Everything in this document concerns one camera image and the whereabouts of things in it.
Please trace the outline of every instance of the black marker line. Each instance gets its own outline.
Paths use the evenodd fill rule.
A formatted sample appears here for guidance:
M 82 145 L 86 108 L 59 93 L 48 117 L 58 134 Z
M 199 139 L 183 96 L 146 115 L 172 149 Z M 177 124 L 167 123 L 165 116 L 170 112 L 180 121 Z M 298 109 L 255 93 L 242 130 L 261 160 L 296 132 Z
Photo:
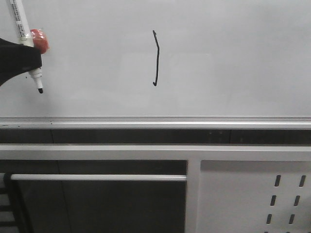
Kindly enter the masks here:
M 157 55 L 156 55 L 156 76 L 155 76 L 155 82 L 153 82 L 154 86 L 156 86 L 156 84 L 157 84 L 157 77 L 158 77 L 158 73 L 159 73 L 160 46 L 159 46 L 159 43 L 157 42 L 156 32 L 155 32 L 154 30 L 152 30 L 152 32 L 154 33 L 155 43 L 156 43 L 156 47 L 157 47 Z

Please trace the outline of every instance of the perforated panel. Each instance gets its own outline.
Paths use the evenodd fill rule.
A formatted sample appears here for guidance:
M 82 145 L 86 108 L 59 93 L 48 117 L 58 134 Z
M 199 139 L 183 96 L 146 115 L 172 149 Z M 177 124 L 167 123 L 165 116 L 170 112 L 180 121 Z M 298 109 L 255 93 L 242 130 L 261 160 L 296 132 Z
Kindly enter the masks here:
M 310 233 L 311 163 L 203 161 L 198 233 Z

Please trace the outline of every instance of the drawing on whiteboard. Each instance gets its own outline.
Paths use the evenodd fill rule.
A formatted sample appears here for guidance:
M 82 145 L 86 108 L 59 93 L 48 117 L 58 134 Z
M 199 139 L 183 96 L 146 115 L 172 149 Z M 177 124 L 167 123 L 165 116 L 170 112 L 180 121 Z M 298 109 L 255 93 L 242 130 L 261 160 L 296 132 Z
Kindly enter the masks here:
M 159 73 L 160 46 L 159 46 L 159 43 L 158 43 L 157 38 L 156 38 L 156 32 L 155 32 L 154 30 L 152 30 L 152 32 L 154 33 L 155 43 L 156 43 L 156 47 L 157 47 L 157 55 L 156 55 L 156 76 L 155 76 L 155 82 L 153 82 L 154 86 L 156 86 L 156 84 L 157 84 L 157 78 L 158 78 L 158 73 Z

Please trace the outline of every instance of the whiteboard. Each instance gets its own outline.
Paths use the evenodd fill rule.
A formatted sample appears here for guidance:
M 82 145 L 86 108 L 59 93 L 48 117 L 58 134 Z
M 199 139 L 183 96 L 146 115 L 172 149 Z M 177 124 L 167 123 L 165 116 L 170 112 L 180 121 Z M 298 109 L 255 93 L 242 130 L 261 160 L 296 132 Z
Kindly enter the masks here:
M 9 80 L 0 117 L 311 116 L 309 0 L 23 3 L 50 43 L 44 94 L 27 74 Z M 0 13 L 17 42 L 4 0 Z

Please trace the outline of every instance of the white metal panel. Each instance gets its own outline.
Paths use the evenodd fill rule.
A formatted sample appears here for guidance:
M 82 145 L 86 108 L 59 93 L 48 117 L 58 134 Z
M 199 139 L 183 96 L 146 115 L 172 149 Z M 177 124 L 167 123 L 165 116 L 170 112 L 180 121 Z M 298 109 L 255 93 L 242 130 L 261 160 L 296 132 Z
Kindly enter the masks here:
M 310 177 L 310 162 L 202 161 L 197 232 L 309 233 Z
M 45 93 L 8 81 L 2 117 L 311 116 L 308 0 L 23 2 L 50 42 Z M 1 37 L 17 41 L 0 9 Z

